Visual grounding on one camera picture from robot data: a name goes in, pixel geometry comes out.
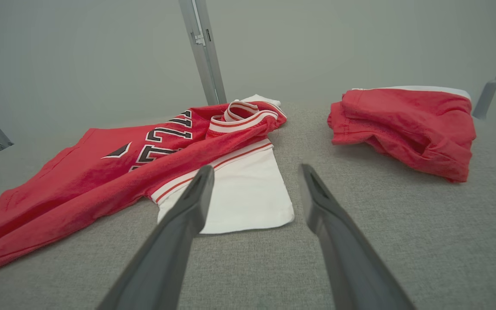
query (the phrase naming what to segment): gray table surface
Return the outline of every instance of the gray table surface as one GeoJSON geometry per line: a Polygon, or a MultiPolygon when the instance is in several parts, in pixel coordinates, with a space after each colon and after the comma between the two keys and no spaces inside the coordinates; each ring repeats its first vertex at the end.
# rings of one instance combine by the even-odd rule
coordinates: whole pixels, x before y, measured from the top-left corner
{"type": "MultiPolygon", "coordinates": [[[[303,220],[302,161],[315,167],[417,307],[496,308],[495,131],[476,121],[470,178],[450,184],[367,145],[331,145],[328,106],[283,107],[288,122],[270,139],[295,221],[197,237],[180,308],[333,308],[319,242],[303,220]]],[[[0,194],[79,137],[0,152],[0,194]]],[[[0,309],[95,308],[156,226],[157,214],[143,199],[0,268],[0,309]]]]}

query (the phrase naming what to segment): jersey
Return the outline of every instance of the jersey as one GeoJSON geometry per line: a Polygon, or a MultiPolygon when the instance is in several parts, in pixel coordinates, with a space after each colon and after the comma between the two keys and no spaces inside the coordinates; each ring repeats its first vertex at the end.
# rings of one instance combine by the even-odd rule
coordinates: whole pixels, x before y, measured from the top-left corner
{"type": "Polygon", "coordinates": [[[158,125],[88,130],[1,195],[0,267],[150,198],[203,165],[259,147],[255,143],[284,122],[269,102],[232,102],[190,108],[158,125]]]}
{"type": "MultiPolygon", "coordinates": [[[[252,100],[281,102],[254,95],[233,102],[223,118],[233,122],[242,118],[243,108],[257,109],[252,100]]],[[[218,234],[246,229],[274,228],[294,220],[294,210],[279,171],[269,139],[238,149],[210,163],[214,167],[212,199],[201,234],[218,234]]],[[[197,171],[180,176],[161,186],[151,199],[159,206],[160,222],[175,205],[197,171]]]]}

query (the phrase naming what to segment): gray wall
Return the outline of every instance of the gray wall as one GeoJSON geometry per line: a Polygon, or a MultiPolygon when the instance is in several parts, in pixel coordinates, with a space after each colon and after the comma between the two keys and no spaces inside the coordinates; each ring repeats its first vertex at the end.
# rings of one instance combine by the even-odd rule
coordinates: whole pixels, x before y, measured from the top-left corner
{"type": "Polygon", "coordinates": [[[13,142],[205,104],[176,0],[0,0],[0,127],[13,142]]]}
{"type": "Polygon", "coordinates": [[[496,0],[207,1],[227,98],[416,84],[476,101],[496,74],[496,0]]]}

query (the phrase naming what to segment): red stripe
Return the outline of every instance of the red stripe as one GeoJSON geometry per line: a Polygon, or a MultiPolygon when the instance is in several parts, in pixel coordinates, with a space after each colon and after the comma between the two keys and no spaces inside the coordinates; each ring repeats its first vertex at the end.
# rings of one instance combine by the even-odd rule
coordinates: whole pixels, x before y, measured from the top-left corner
{"type": "Polygon", "coordinates": [[[274,112],[277,112],[279,114],[282,114],[282,116],[286,117],[286,115],[281,111],[281,109],[278,106],[276,106],[276,105],[274,105],[272,103],[265,102],[265,101],[255,101],[255,102],[263,102],[263,103],[269,105],[270,107],[272,107],[274,112]]]}
{"type": "MultiPolygon", "coordinates": [[[[276,113],[275,111],[269,111],[269,110],[264,110],[264,111],[260,111],[260,112],[274,112],[274,113],[276,113]]],[[[247,120],[246,122],[242,122],[242,123],[239,123],[239,124],[226,124],[226,125],[222,125],[222,124],[217,124],[215,122],[212,122],[212,124],[214,124],[215,126],[219,126],[219,127],[236,127],[236,126],[248,124],[249,122],[253,121],[256,118],[257,118],[257,116],[256,117],[253,117],[250,120],[247,120]]]]}
{"type": "MultiPolygon", "coordinates": [[[[235,158],[238,158],[238,157],[240,157],[240,156],[246,155],[246,154],[248,154],[248,153],[252,153],[253,151],[256,151],[256,150],[258,150],[258,149],[262,149],[262,148],[264,148],[264,147],[266,147],[266,146],[270,146],[270,145],[272,145],[272,143],[268,143],[268,144],[266,144],[266,145],[262,145],[262,146],[260,146],[260,147],[256,147],[255,149],[251,149],[250,151],[244,152],[244,153],[242,153],[242,154],[240,154],[240,155],[237,155],[237,156],[235,156],[235,157],[231,157],[231,158],[229,158],[229,159],[227,159],[227,160],[225,160],[225,161],[222,161],[221,163],[219,163],[219,164],[217,164],[217,165],[215,165],[215,166],[214,166],[214,170],[215,170],[217,167],[219,167],[219,166],[223,165],[224,163],[226,163],[227,161],[232,161],[232,160],[233,160],[233,159],[235,159],[235,158]]],[[[179,182],[179,183],[175,184],[175,185],[174,185],[174,186],[172,186],[169,190],[167,190],[167,191],[165,191],[163,194],[161,194],[161,195],[160,195],[160,196],[156,199],[156,202],[158,203],[158,202],[160,201],[160,199],[162,199],[162,197],[163,197],[164,195],[166,195],[168,192],[171,192],[171,190],[173,190],[174,188],[177,188],[179,185],[184,184],[185,182],[191,181],[192,179],[193,179],[193,178],[190,178],[190,179],[187,179],[187,180],[185,180],[185,181],[181,181],[181,182],[179,182]]]]}
{"type": "Polygon", "coordinates": [[[162,196],[164,196],[165,194],[167,194],[168,192],[170,192],[170,191],[171,191],[171,190],[173,190],[174,188],[176,188],[176,187],[178,187],[179,185],[181,185],[181,184],[183,184],[183,183],[185,183],[185,182],[188,182],[188,181],[190,181],[190,180],[192,180],[192,179],[193,179],[193,178],[190,178],[190,179],[188,179],[188,180],[185,180],[185,181],[183,181],[183,182],[180,182],[180,183],[175,184],[172,188],[170,188],[169,190],[167,190],[167,191],[165,191],[163,194],[161,194],[161,195],[160,195],[160,197],[159,197],[159,198],[157,198],[156,202],[158,202],[158,201],[162,198],[162,196]]]}
{"type": "Polygon", "coordinates": [[[256,151],[257,149],[261,149],[262,147],[266,147],[266,146],[269,146],[269,145],[271,145],[271,143],[268,143],[268,144],[263,145],[263,146],[260,146],[260,147],[256,147],[255,149],[252,149],[252,150],[250,150],[250,151],[248,151],[248,152],[242,153],[242,154],[237,155],[237,156],[235,156],[235,157],[231,157],[231,158],[227,159],[226,161],[222,161],[221,163],[219,163],[219,164],[215,165],[215,166],[214,166],[214,169],[215,169],[215,168],[217,168],[217,167],[219,167],[219,166],[221,166],[221,165],[223,165],[223,164],[224,164],[224,163],[226,163],[227,161],[231,161],[232,159],[235,159],[235,158],[240,157],[240,156],[242,156],[242,155],[246,155],[246,154],[248,154],[248,153],[250,153],[250,152],[256,151]]]}
{"type": "Polygon", "coordinates": [[[231,102],[230,105],[233,105],[233,104],[238,104],[238,105],[242,105],[242,106],[245,106],[246,108],[250,109],[250,110],[253,110],[253,111],[259,111],[259,109],[257,108],[257,106],[254,108],[253,106],[249,106],[248,104],[245,104],[244,102],[238,102],[238,101],[235,101],[235,102],[231,102]]]}
{"type": "Polygon", "coordinates": [[[240,121],[240,118],[236,118],[233,116],[232,112],[230,112],[228,109],[225,110],[225,113],[227,113],[227,115],[229,116],[229,118],[232,118],[234,119],[235,121],[240,121]]]}

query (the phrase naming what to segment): black lettering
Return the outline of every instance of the black lettering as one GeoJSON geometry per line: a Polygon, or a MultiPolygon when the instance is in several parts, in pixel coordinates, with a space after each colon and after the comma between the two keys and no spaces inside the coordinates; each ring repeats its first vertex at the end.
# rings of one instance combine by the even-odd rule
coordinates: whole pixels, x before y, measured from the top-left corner
{"type": "Polygon", "coordinates": [[[148,163],[150,161],[153,161],[155,158],[150,157],[152,153],[155,154],[163,154],[163,155],[169,155],[177,152],[176,149],[163,149],[161,147],[154,147],[152,145],[145,145],[143,147],[143,151],[141,151],[139,158],[137,159],[138,163],[148,163]]]}
{"type": "Polygon", "coordinates": [[[147,141],[153,141],[155,143],[161,143],[162,137],[156,135],[156,130],[151,130],[146,134],[147,141]]]}
{"type": "Polygon", "coordinates": [[[183,113],[181,113],[179,115],[184,115],[184,116],[186,116],[188,118],[191,118],[191,110],[187,110],[187,111],[185,111],[185,112],[183,112],[183,113]]]}
{"type": "Polygon", "coordinates": [[[179,131],[179,130],[173,130],[173,129],[163,128],[163,127],[155,128],[153,131],[154,132],[163,132],[163,133],[167,133],[168,135],[179,136],[179,137],[183,137],[185,139],[192,139],[192,133],[190,133],[189,131],[179,131]]]}
{"type": "Polygon", "coordinates": [[[120,157],[122,157],[122,155],[124,155],[125,153],[127,153],[127,151],[130,150],[130,145],[131,145],[131,143],[128,143],[128,144],[124,145],[123,147],[120,147],[116,151],[106,155],[103,158],[120,158],[120,157]]]}
{"type": "Polygon", "coordinates": [[[183,119],[183,118],[172,118],[171,120],[169,120],[167,122],[175,122],[175,123],[181,124],[187,128],[192,128],[192,121],[187,120],[187,119],[183,119]]]}

